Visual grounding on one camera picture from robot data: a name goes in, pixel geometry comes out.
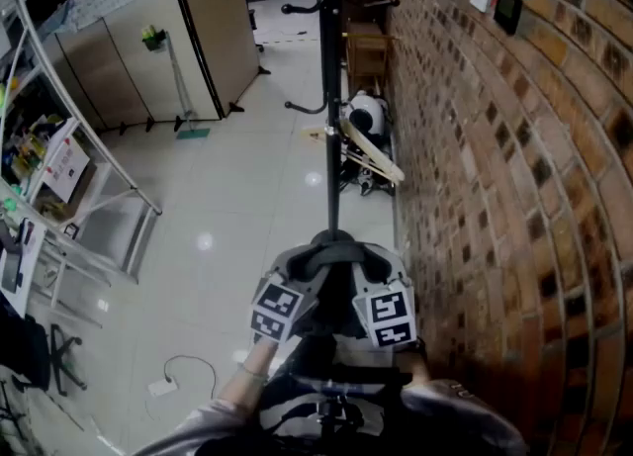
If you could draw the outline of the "black coat stand pole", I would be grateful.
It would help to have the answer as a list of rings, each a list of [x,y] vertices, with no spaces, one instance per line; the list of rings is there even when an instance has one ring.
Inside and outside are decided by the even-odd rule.
[[[323,127],[324,143],[327,161],[327,207],[328,226],[313,238],[314,243],[331,241],[351,241],[353,237],[339,228],[339,199],[340,199],[340,170],[342,143],[347,141],[342,137],[339,122],[343,99],[341,97],[341,46],[343,0],[316,0],[310,7],[299,7],[286,4],[282,12],[290,14],[319,13],[320,25],[320,53],[323,104],[327,111],[326,125]]]

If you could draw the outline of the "person's grey jacket torso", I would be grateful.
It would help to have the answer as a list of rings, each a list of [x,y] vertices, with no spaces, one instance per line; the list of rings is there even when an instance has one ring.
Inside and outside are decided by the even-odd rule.
[[[314,439],[290,436],[282,426],[284,414],[296,398],[312,393],[302,386],[301,377],[283,377],[264,389],[254,418],[237,434],[206,442],[195,456],[379,456],[386,450],[388,437],[398,431],[403,416],[400,389],[387,384],[385,430],[378,437],[359,436],[322,446]]]

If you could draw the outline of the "white round appliance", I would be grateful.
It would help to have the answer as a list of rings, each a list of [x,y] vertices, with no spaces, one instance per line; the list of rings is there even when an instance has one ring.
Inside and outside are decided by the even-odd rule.
[[[388,140],[387,102],[365,90],[359,90],[347,103],[345,118],[371,143],[383,147]]]

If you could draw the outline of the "person's left forearm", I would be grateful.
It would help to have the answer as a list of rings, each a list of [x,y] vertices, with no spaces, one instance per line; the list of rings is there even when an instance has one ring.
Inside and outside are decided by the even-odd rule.
[[[216,398],[133,456],[194,456],[206,442],[237,434],[255,412],[277,350],[277,343],[260,338]]]

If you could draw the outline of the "white paper board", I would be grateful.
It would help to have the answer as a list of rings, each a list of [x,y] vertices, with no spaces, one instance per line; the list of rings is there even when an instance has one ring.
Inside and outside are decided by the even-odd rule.
[[[39,256],[42,251],[46,226],[34,222],[35,229],[32,234],[30,243],[23,247],[23,258],[21,264],[22,283],[15,294],[5,291],[0,286],[0,294],[8,301],[14,312],[20,317],[24,318],[27,312],[28,301],[31,293],[31,288],[36,272],[36,267],[39,262]],[[12,235],[6,224],[0,225],[0,254],[4,249],[9,249],[16,246],[18,243],[18,231],[15,235]]]

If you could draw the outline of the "person's black trousers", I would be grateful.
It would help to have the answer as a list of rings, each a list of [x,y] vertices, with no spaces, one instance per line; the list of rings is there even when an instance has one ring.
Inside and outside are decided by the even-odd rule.
[[[408,347],[396,353],[394,364],[369,366],[336,362],[337,342],[332,336],[303,338],[281,367],[273,375],[301,377],[323,381],[383,384],[408,382],[425,383],[430,380],[423,347]]]

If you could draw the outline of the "dark green backpack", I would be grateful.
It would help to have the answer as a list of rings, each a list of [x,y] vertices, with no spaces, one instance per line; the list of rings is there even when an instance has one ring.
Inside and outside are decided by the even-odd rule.
[[[359,241],[296,249],[285,266],[287,285],[304,296],[291,329],[298,337],[367,337],[361,298],[386,287],[396,270],[391,252]]]

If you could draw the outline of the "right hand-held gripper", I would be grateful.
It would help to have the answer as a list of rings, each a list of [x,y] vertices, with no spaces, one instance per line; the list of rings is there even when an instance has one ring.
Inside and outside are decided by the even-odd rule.
[[[414,293],[401,259],[377,244],[359,244],[352,263],[352,306],[376,348],[416,341]]]

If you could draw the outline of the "wooden stool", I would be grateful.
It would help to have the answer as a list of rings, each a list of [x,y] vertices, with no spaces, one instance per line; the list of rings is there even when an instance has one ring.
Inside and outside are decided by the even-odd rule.
[[[397,38],[384,34],[376,23],[351,21],[343,37],[349,94],[365,91],[381,95],[386,85],[390,48]]]

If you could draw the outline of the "tan partition panel black frame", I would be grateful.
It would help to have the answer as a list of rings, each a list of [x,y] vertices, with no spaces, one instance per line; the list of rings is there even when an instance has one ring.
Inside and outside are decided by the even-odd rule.
[[[244,92],[268,70],[250,23],[247,0],[177,0],[203,80],[219,118],[242,113]]]

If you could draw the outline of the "light wooden planks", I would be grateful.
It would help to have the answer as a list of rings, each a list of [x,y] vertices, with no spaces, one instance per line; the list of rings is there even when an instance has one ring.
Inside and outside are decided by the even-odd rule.
[[[347,159],[356,162],[365,169],[373,171],[396,186],[405,181],[403,171],[349,120],[341,119],[339,128],[342,137],[347,140],[347,145],[342,150],[342,154]]]

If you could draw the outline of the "white power strip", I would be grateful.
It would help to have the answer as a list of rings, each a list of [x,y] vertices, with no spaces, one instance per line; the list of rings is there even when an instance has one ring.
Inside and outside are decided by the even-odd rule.
[[[162,378],[147,386],[153,398],[159,398],[178,390],[176,381],[170,377]]]

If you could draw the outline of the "grey metal shelf frame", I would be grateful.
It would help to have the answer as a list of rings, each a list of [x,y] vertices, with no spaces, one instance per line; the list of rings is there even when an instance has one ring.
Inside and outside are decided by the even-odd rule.
[[[0,13],[2,12],[15,14],[23,25],[23,32],[14,50],[12,64],[17,64],[17,59],[24,50],[24,44],[29,44],[38,63],[29,73],[28,78],[33,79],[37,76],[44,76],[48,80],[54,93],[70,113],[68,119],[74,118],[78,122],[77,130],[83,131],[89,142],[105,160],[104,174],[98,178],[99,185],[97,188],[90,192],[84,210],[78,212],[73,219],[58,224],[47,219],[35,207],[37,194],[44,184],[42,182],[44,163],[30,178],[29,190],[24,195],[17,194],[0,175],[0,189],[4,190],[9,198],[13,198],[18,202],[16,215],[19,218],[28,218],[46,226],[44,245],[36,267],[28,306],[30,302],[39,303],[50,312],[66,319],[85,321],[97,325],[98,323],[93,319],[75,311],[59,300],[64,273],[72,269],[105,287],[111,285],[110,279],[112,277],[135,284],[137,277],[132,274],[132,270],[136,264],[139,245],[147,230],[149,221],[160,216],[162,211],[139,189],[111,151],[101,142],[68,94],[45,52],[29,15],[26,0],[0,0]],[[117,232],[117,235],[129,239],[124,243],[123,262],[121,264],[90,250],[83,246],[78,239],[73,240],[63,233],[66,225],[76,223],[83,228],[89,217],[95,212],[113,204],[125,202],[131,197],[140,199],[141,203],[135,205],[138,209],[138,215]]]

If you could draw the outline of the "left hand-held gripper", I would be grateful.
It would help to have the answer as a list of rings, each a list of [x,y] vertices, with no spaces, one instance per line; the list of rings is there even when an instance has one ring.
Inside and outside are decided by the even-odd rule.
[[[295,333],[295,325],[317,305],[329,266],[316,265],[321,244],[301,245],[278,255],[260,279],[251,301],[251,330],[278,344]]]

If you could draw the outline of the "pile of colourful shelf items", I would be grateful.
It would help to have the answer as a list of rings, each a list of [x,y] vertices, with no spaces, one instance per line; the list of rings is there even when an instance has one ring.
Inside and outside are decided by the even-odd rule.
[[[52,136],[67,114],[38,77],[8,105],[0,156],[0,172],[10,185],[19,185],[39,169]]]

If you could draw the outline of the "black office chair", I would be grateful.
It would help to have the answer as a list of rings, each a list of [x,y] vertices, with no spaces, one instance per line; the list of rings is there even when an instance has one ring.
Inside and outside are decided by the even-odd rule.
[[[246,5],[247,5],[247,10],[248,10],[248,17],[249,17],[249,22],[250,22],[250,26],[252,31],[256,31],[257,30],[257,25],[256,25],[256,20],[255,20],[255,11],[254,9],[251,9],[249,6],[249,0],[246,0]],[[259,50],[260,53],[264,52],[264,46],[262,44],[255,44],[257,49]]]

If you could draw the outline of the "black tablet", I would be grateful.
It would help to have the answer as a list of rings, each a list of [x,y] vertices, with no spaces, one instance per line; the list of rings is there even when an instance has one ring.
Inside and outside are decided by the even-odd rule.
[[[4,249],[0,254],[0,286],[7,292],[15,294],[22,283],[21,264],[23,247],[17,244]]]

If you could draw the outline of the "person's right forearm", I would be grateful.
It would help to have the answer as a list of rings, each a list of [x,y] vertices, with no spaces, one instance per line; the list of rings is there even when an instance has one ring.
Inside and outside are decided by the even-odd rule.
[[[434,378],[419,341],[396,354],[410,374],[401,401],[411,436],[423,456],[528,456],[519,430],[503,415],[452,379]]]

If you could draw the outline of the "green and black hanging caddy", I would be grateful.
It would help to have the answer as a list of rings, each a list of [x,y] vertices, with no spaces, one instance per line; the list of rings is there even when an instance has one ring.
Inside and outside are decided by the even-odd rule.
[[[153,25],[141,29],[141,40],[147,50],[151,52],[161,50],[166,37],[164,30],[157,31]]]

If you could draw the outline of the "white sign with red mark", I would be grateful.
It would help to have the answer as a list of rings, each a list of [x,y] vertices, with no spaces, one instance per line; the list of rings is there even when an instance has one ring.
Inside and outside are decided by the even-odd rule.
[[[78,122],[67,119],[50,138],[44,160],[42,182],[68,203],[90,158],[74,137]]]

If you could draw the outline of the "beige folding room divider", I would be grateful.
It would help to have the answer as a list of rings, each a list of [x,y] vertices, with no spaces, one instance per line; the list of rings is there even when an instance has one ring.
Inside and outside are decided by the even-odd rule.
[[[77,32],[43,40],[61,82],[94,130],[148,119],[173,123],[183,115],[168,48],[151,51],[141,40],[148,27],[169,35],[194,117],[219,118],[178,0],[135,0]]]

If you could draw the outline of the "black wall device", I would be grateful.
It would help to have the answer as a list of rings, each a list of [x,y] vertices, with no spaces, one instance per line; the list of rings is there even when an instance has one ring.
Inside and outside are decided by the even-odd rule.
[[[509,36],[514,36],[519,23],[523,1],[497,0],[494,20]]]

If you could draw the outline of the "black office chair base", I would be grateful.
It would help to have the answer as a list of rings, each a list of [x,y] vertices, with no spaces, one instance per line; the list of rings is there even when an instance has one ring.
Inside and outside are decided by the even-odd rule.
[[[80,347],[83,345],[82,338],[79,336],[66,337],[61,326],[57,323],[53,323],[50,326],[49,341],[50,366],[58,393],[62,397],[68,396],[67,392],[62,387],[61,376],[65,376],[81,391],[86,391],[88,389],[88,385],[83,380],[79,379],[65,362],[65,358],[70,356],[71,350],[74,347]]]

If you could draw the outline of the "green flat mop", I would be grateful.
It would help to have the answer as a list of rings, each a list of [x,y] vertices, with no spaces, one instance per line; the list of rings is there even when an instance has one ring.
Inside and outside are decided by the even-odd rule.
[[[206,138],[210,133],[210,129],[194,126],[194,123],[199,121],[198,114],[192,105],[188,89],[186,87],[184,77],[168,31],[165,32],[165,42],[169,53],[172,70],[174,73],[174,80],[179,103],[182,108],[182,114],[176,118],[176,128],[174,129],[174,131],[177,133],[176,138],[179,140]]]

